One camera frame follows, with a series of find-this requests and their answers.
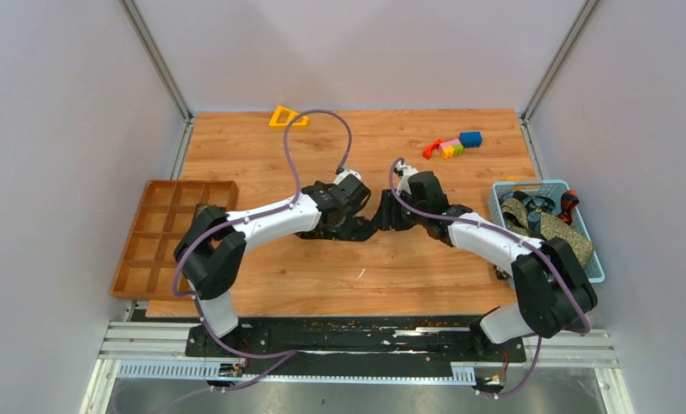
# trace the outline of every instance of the wooden table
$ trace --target wooden table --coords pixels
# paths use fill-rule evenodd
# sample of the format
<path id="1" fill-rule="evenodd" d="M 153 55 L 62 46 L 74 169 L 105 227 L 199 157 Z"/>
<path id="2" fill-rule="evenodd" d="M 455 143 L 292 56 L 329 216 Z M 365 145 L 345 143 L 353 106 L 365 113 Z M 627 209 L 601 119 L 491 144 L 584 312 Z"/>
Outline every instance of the wooden table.
<path id="1" fill-rule="evenodd" d="M 372 217 L 399 156 L 420 171 L 432 170 L 451 203 L 489 217 L 495 181 L 534 179 L 531 159 L 512 110 L 345 110 L 353 129 L 348 166 L 373 193 L 362 211 Z M 198 116 L 182 179 L 231 179 L 238 209 L 292 195 L 294 183 L 281 144 L 270 129 L 272 112 Z M 479 130 L 481 147 L 443 160 L 421 152 L 436 139 Z M 293 129 L 290 148 L 302 185 L 331 182 L 346 145 L 338 120 L 312 115 Z M 429 238 L 423 228 L 378 232 L 363 243 L 304 241 L 290 235 L 246 254 L 231 289 L 239 315 L 433 315 L 483 313 L 515 296 L 485 260 Z M 195 315 L 192 303 L 150 302 L 148 316 Z"/>

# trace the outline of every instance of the light blue plastic basket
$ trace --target light blue plastic basket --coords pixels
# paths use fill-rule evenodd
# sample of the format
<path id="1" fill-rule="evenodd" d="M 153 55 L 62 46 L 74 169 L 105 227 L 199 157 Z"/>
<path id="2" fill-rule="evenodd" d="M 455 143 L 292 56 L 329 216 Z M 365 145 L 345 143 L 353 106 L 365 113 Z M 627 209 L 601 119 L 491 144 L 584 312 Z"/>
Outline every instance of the light blue plastic basket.
<path id="1" fill-rule="evenodd" d="M 543 196 L 552 199 L 556 202 L 554 214 L 561 212 L 561 196 L 569 189 L 569 185 L 566 184 L 566 181 L 561 179 L 545 179 L 543 181 L 498 181 L 493 184 L 493 193 L 488 200 L 488 208 L 490 209 L 490 216 L 493 218 L 493 223 L 501 227 L 505 227 L 505 219 L 503 218 L 502 210 L 500 210 L 498 199 L 503 194 L 512 191 L 514 187 L 519 187 L 522 192 L 532 196 Z M 576 229 L 576 231 L 592 240 L 591 237 L 589 237 L 587 226 L 584 225 L 582 214 L 579 212 L 578 207 L 574 209 L 572 218 L 574 221 L 571 226 Z M 601 283 L 604 281 L 604 270 L 601 268 L 599 257 L 596 255 L 596 249 L 592 254 L 592 257 L 589 258 L 587 265 L 584 267 L 584 272 L 587 274 L 591 283 Z"/>

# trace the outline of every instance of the floor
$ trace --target floor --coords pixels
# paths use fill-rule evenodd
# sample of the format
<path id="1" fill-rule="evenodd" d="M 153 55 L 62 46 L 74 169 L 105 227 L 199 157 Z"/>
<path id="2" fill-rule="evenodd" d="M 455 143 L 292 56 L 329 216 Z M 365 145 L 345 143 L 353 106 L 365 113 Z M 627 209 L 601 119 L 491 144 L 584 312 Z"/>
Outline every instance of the floor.
<path id="1" fill-rule="evenodd" d="M 372 192 L 362 214 L 371 217 L 400 156 L 420 171 L 432 170 L 453 204 L 489 217 L 492 184 L 534 179 L 519 121 L 512 110 L 340 111 L 353 130 L 348 166 Z M 206 113 L 195 123 L 182 179 L 235 180 L 238 209 L 289 197 L 293 179 L 281 131 L 268 127 L 271 112 Z M 450 160 L 422 150 L 436 139 L 479 130 L 484 142 Z M 313 115 L 290 134 L 303 185 L 331 182 L 346 145 L 343 126 Z M 429 238 L 421 228 L 379 232 L 364 243 L 303 241 L 290 235 L 244 256 L 231 289 L 239 315 L 430 315 L 490 311 L 515 300 L 492 266 Z M 194 315 L 191 303 L 150 301 L 148 316 Z"/>
<path id="2" fill-rule="evenodd" d="M 511 369 L 509 381 L 520 381 L 524 372 L 524 368 Z M 206 385 L 182 379 L 124 379 L 116 387 L 120 390 L 116 392 L 116 413 L 144 414 Z M 111 408 L 107 412 L 116 414 Z M 464 386 L 277 382 L 260 383 L 226 395 L 203 392 L 163 411 L 186 412 L 607 414 L 594 370 L 588 368 L 539 368 L 523 392 L 497 401 L 476 396 Z"/>

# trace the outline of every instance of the gray floor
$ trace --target gray floor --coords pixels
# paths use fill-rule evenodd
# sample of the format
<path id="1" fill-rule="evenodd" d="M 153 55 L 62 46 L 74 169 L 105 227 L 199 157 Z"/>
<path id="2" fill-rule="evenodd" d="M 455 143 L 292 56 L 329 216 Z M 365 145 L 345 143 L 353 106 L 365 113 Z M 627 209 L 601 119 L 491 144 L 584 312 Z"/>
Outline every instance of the gray floor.
<path id="1" fill-rule="evenodd" d="M 514 386 L 525 369 L 511 368 Z M 120 414 L 146 414 L 177 397 L 203 388 L 203 381 L 124 379 L 117 385 Z M 542 368 L 518 395 L 498 401 L 460 386 L 370 386 L 260 383 L 246 390 L 202 393 L 165 413 L 524 413 L 606 414 L 594 371 Z"/>

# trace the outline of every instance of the wooden tray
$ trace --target wooden tray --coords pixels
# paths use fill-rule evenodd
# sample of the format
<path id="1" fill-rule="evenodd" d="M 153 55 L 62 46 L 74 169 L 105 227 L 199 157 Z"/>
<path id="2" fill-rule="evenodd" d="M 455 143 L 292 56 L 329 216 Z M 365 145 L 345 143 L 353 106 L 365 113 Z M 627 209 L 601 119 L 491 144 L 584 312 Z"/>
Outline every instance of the wooden tray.
<path id="1" fill-rule="evenodd" d="M 233 181 L 148 181 L 137 210 L 111 294 L 134 300 L 176 298 L 171 287 L 177 263 L 173 252 L 190 228 L 197 204 L 236 208 L 238 187 Z M 190 286 L 180 280 L 180 290 Z"/>

